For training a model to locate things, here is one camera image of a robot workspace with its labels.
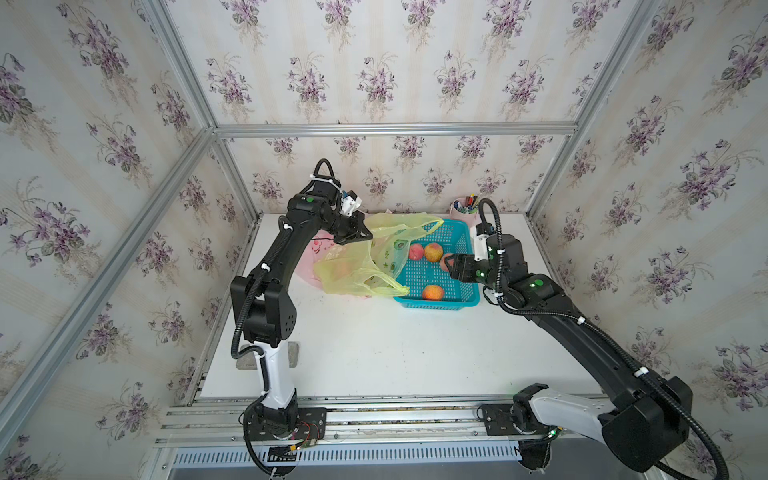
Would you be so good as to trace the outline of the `yellow-green plastic bag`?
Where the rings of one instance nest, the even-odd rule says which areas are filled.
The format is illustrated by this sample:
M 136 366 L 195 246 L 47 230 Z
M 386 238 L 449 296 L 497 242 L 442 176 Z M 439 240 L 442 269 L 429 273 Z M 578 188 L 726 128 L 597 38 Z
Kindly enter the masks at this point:
M 409 249 L 436 232 L 444 220 L 427 213 L 376 213 L 364 225 L 373 238 L 330 247 L 312 266 L 327 294 L 357 297 L 402 297 L 410 288 L 397 277 L 408 262 Z

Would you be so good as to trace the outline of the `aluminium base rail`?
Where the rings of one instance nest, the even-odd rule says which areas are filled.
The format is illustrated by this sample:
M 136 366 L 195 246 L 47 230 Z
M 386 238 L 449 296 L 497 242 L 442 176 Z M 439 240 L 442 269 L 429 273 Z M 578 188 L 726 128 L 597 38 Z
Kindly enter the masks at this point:
M 510 404 L 510 395 L 301 397 L 301 408 L 323 408 L 322 444 L 481 440 L 483 404 Z M 151 434 L 154 447 L 229 446 L 243 443 L 241 413 L 248 399 L 197 401 L 170 407 Z

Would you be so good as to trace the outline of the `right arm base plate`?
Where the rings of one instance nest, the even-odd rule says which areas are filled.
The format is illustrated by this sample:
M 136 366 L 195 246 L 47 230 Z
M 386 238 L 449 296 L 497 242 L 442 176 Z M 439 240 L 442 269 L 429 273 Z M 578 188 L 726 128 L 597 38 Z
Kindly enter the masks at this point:
M 531 408 L 520 402 L 481 404 L 475 414 L 483 422 L 488 436 L 524 435 L 550 441 L 563 432 L 559 426 L 539 421 Z

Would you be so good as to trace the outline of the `yellow-orange peach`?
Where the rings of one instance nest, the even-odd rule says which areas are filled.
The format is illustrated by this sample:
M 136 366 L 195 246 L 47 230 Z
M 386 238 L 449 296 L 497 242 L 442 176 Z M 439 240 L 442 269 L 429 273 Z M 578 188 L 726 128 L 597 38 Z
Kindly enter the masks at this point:
M 438 243 L 429 243 L 423 249 L 424 258 L 432 263 L 439 263 L 444 256 L 444 248 Z

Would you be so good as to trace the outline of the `pink peach right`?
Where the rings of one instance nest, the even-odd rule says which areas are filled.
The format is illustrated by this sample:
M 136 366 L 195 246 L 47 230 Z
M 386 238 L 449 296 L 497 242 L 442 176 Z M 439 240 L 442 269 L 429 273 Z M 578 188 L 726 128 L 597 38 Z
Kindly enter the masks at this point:
M 452 261 L 452 255 L 445 255 L 441 258 L 439 266 L 442 271 L 448 272 L 450 270 L 449 263 Z

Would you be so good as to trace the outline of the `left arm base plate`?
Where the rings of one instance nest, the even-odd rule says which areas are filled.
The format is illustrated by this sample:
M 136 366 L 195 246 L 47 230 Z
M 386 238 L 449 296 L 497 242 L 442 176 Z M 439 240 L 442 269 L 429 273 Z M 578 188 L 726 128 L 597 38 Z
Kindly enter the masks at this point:
M 328 410 L 322 407 L 285 409 L 257 405 L 242 416 L 242 425 L 252 441 L 316 441 L 325 436 Z

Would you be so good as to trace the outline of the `pink plastic bag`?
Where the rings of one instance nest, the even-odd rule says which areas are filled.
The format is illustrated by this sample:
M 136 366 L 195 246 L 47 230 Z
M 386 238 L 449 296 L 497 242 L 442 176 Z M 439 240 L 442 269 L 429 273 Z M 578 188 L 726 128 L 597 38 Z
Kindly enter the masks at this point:
M 318 289 L 322 288 L 322 282 L 314 273 L 314 266 L 323 260 L 328 251 L 335 246 L 333 236 L 320 230 L 308 243 L 296 266 L 294 274 Z

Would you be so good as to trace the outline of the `pink pen cup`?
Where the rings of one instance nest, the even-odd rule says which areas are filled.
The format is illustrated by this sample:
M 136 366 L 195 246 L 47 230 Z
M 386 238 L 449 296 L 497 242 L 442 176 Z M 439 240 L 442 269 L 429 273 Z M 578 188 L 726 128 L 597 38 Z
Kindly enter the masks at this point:
M 468 227 L 477 225 L 480 221 L 477 204 L 480 198 L 477 195 L 469 195 L 454 200 L 449 210 L 449 217 L 462 221 Z

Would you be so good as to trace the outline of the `red peach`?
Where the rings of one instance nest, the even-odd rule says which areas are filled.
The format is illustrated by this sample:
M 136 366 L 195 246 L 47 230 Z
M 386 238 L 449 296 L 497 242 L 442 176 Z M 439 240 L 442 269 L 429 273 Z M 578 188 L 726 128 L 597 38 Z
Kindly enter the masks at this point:
M 408 259 L 410 261 L 420 261 L 424 257 L 424 247 L 418 243 L 412 243 L 408 250 Z

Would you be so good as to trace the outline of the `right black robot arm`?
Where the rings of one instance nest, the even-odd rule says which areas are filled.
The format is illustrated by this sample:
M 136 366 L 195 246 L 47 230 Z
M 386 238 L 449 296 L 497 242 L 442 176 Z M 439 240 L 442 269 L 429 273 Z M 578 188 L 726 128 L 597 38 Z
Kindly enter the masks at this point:
M 502 231 L 500 213 L 488 198 L 477 202 L 479 222 L 471 254 L 449 254 L 450 276 L 482 286 L 491 305 L 522 317 L 554 338 L 607 395 L 599 406 L 581 397 L 534 383 L 516 393 L 508 413 L 487 426 L 507 424 L 527 436 L 521 454 L 529 470 L 545 468 L 551 444 L 565 429 L 605 445 L 625 467 L 640 473 L 656 468 L 674 479 L 684 473 L 664 458 L 695 435 L 709 453 L 714 478 L 730 476 L 711 436 L 692 415 L 693 393 L 680 378 L 664 378 L 642 364 L 576 307 L 545 274 L 529 272 L 521 242 Z

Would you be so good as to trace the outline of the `teal plastic basket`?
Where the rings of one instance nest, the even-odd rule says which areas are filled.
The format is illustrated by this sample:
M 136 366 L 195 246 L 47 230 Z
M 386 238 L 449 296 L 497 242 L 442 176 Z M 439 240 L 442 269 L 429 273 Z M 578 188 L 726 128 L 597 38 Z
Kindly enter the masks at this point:
M 444 220 L 434 232 L 416 240 L 413 245 L 426 247 L 431 243 L 441 246 L 445 254 L 473 254 L 470 229 L 459 220 Z M 454 280 L 437 263 L 425 258 L 407 260 L 396 280 L 409 288 L 407 295 L 394 298 L 406 308 L 457 311 L 475 307 L 481 299 L 477 284 Z M 440 287 L 443 290 L 442 298 L 425 299 L 423 293 L 428 286 Z

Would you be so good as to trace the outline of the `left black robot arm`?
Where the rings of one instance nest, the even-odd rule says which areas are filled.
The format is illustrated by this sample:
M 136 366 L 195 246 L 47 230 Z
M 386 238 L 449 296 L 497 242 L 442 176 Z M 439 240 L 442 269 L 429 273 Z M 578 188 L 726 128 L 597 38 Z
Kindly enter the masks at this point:
M 278 219 L 278 234 L 260 262 L 230 283 L 234 333 L 230 356 L 254 359 L 262 390 L 243 415 L 289 430 L 299 419 L 297 392 L 289 373 L 287 341 L 297 323 L 289 295 L 294 271 L 306 247 L 320 231 L 334 243 L 371 241 L 373 234 L 359 211 L 360 198 L 336 178 L 330 161 L 320 159 L 309 183 L 287 204 Z

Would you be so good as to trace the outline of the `grey eraser block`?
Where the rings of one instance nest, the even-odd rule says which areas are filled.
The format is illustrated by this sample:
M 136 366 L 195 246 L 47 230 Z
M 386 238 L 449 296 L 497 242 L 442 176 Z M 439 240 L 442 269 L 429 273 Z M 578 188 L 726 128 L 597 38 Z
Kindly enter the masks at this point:
M 244 356 L 235 360 L 238 370 L 256 371 L 265 363 L 270 368 L 291 369 L 298 365 L 300 344 L 294 341 L 283 341 L 276 348 L 266 343 L 241 345 L 242 350 L 251 348 Z

